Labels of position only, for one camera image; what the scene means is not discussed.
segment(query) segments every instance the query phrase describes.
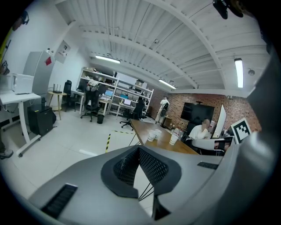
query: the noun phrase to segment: trash can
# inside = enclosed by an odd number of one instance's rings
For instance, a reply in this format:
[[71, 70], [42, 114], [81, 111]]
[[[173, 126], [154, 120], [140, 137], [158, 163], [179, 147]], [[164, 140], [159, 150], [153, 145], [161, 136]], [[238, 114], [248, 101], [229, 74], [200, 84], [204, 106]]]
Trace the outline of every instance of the trash can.
[[97, 116], [97, 123], [102, 124], [103, 121], [104, 121], [104, 115], [99, 114]]

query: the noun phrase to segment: black tv screen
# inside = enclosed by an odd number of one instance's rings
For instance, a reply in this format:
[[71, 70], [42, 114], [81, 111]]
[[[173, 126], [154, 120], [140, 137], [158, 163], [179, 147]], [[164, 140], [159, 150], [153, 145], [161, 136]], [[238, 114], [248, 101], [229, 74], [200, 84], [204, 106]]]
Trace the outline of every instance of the black tv screen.
[[181, 118], [191, 121], [195, 124], [201, 124], [204, 119], [212, 120], [215, 107], [209, 105], [199, 105], [193, 103], [184, 103], [184, 109]]

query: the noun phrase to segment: tile floor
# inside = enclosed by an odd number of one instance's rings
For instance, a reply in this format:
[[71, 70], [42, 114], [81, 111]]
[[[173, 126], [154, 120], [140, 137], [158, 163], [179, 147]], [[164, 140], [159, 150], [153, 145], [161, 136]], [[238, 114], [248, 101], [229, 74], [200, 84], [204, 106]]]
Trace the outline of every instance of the tile floor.
[[[35, 142], [27, 149], [22, 158], [15, 152], [25, 144], [20, 124], [16, 124], [2, 132], [2, 140], [6, 148], [12, 149], [14, 154], [9, 159], [0, 161], [1, 173], [9, 187], [28, 199], [42, 184], [58, 175], [74, 163], [105, 153], [108, 135], [111, 139], [108, 151], [127, 147], [133, 138], [133, 134], [119, 133], [124, 131], [134, 133], [130, 126], [121, 128], [120, 121], [123, 118], [114, 115], [106, 115], [103, 124], [97, 124], [97, 118], [90, 123], [89, 117], [80, 118], [79, 111], [69, 110], [61, 112], [61, 119], [57, 121], [52, 131]], [[151, 118], [145, 122], [154, 123]], [[132, 144], [138, 142], [137, 136]], [[134, 187], [139, 190], [139, 195], [147, 187], [149, 181], [139, 167], [136, 174]], [[144, 210], [152, 215], [153, 195], [140, 201]]]

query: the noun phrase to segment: brick wall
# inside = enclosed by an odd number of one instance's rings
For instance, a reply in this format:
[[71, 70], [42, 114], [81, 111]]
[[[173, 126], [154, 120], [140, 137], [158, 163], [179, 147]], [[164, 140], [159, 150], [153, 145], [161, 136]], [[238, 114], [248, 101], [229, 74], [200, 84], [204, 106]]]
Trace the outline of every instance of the brick wall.
[[172, 123], [186, 128], [188, 121], [180, 118], [181, 112], [184, 107], [185, 102], [196, 103], [196, 101], [201, 101], [203, 105], [214, 106], [214, 114], [212, 120], [218, 121], [220, 115], [221, 104], [223, 104], [225, 111], [227, 113], [227, 118], [224, 124], [224, 128], [228, 129], [231, 124], [239, 121], [242, 118], [246, 118], [252, 131], [260, 131], [261, 126], [258, 119], [248, 103], [246, 98], [233, 97], [229, 100], [224, 95], [218, 94], [168, 94], [157, 90], [154, 88], [154, 93], [151, 99], [152, 118], [155, 119], [157, 110], [160, 107], [160, 102], [164, 95], [168, 96], [170, 107], [168, 110], [168, 116], [172, 118]]

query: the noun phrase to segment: paper cup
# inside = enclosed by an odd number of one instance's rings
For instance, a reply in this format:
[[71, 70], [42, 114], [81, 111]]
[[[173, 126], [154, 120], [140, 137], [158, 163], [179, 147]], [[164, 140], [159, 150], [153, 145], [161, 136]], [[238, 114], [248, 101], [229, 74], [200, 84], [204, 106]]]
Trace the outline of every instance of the paper cup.
[[161, 135], [162, 131], [160, 131], [160, 130], [156, 129], [156, 130], [155, 130], [155, 132], [156, 132], [155, 139], [157, 140], [157, 139], [160, 137], [160, 135]]
[[174, 145], [179, 137], [176, 135], [171, 136], [170, 145]]
[[153, 130], [150, 130], [150, 131], [149, 131], [149, 135], [148, 135], [148, 140], [149, 140], [150, 142], [153, 141], [153, 139], [155, 138], [155, 136], [156, 136], [156, 132], [153, 131]]

